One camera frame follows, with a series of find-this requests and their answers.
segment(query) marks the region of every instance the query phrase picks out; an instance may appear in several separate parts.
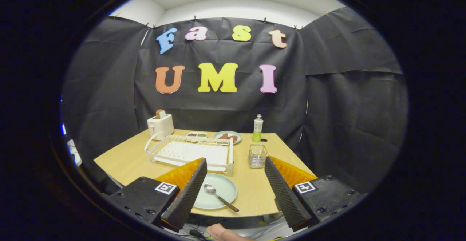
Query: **letter m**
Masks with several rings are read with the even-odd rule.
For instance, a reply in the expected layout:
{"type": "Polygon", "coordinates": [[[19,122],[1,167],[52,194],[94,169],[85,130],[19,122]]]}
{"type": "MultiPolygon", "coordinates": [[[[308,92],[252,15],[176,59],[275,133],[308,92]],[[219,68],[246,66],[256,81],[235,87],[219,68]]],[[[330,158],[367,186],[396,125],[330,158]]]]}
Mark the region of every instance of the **letter m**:
{"type": "Polygon", "coordinates": [[[212,86],[212,89],[216,92],[222,82],[223,85],[220,91],[223,93],[236,93],[238,90],[234,85],[234,75],[236,68],[238,68],[237,64],[226,63],[218,73],[211,63],[201,63],[199,64],[199,68],[201,69],[201,85],[198,88],[199,92],[210,92],[208,83],[210,83],[210,86],[212,86]]]}

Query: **dish rack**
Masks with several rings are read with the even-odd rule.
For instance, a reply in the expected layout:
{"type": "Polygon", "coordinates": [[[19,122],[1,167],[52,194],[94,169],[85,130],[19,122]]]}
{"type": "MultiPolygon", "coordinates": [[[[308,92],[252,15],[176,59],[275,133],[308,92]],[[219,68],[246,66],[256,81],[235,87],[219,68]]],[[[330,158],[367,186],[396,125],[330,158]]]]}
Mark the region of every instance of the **dish rack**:
{"type": "Polygon", "coordinates": [[[168,135],[148,148],[152,139],[144,147],[149,163],[163,162],[180,166],[198,158],[206,158],[208,171],[233,176],[233,138],[193,140],[193,137],[168,135]]]}

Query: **wooden table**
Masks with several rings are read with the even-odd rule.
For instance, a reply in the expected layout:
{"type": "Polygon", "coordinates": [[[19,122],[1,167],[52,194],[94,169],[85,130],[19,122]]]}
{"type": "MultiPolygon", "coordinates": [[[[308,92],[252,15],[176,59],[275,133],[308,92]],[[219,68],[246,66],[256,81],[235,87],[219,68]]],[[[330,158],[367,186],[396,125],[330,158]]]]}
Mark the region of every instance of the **wooden table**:
{"type": "MultiPolygon", "coordinates": [[[[175,129],[173,135],[186,135],[188,132],[188,130],[175,129]]],[[[208,138],[213,138],[215,134],[215,132],[206,133],[208,134],[208,138]]],[[[235,183],[238,189],[238,195],[232,204],[240,211],[235,213],[227,207],[215,210],[193,208],[191,213],[205,216],[246,217],[262,216],[278,212],[274,201],[275,195],[268,183],[264,169],[251,169],[248,165],[249,145],[254,143],[252,141],[253,135],[252,133],[241,133],[241,136],[242,141],[233,147],[233,176],[228,177],[235,183]]],[[[156,178],[176,168],[174,165],[148,162],[144,146],[149,138],[149,131],[143,131],[103,153],[94,159],[94,161],[108,175],[124,186],[138,177],[156,178]]],[[[268,140],[263,143],[267,148],[268,155],[313,174],[275,133],[263,133],[262,138],[268,140]]],[[[157,142],[152,141],[149,147],[152,147],[157,142]]]]}

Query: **blue letter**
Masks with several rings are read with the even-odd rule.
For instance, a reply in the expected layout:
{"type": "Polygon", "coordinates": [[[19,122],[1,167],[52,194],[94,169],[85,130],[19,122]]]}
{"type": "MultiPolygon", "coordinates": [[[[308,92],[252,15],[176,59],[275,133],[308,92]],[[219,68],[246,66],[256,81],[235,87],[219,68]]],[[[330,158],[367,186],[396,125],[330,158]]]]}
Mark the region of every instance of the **blue letter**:
{"type": "Polygon", "coordinates": [[[160,44],[160,54],[163,54],[164,52],[170,50],[170,48],[173,47],[173,44],[170,44],[170,42],[173,42],[175,40],[175,36],[173,35],[174,32],[176,32],[175,27],[160,34],[160,36],[155,39],[160,44]]]}

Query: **finger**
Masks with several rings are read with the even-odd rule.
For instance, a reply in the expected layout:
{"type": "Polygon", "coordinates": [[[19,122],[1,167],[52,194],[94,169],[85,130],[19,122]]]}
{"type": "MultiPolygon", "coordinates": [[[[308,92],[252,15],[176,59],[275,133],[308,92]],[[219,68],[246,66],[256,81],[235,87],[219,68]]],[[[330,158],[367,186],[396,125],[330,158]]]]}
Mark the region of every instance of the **finger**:
{"type": "Polygon", "coordinates": [[[220,236],[223,240],[225,241],[253,241],[252,239],[242,237],[235,232],[231,231],[230,229],[227,229],[223,231],[222,235],[220,236]]]}
{"type": "Polygon", "coordinates": [[[217,236],[213,231],[212,231],[212,227],[211,226],[208,226],[205,231],[211,235],[215,241],[224,241],[223,239],[221,239],[219,236],[217,236]]]}
{"type": "Polygon", "coordinates": [[[211,231],[216,236],[218,236],[220,239],[224,241],[251,241],[252,240],[246,237],[242,237],[229,229],[225,229],[220,224],[212,225],[211,231]]]}

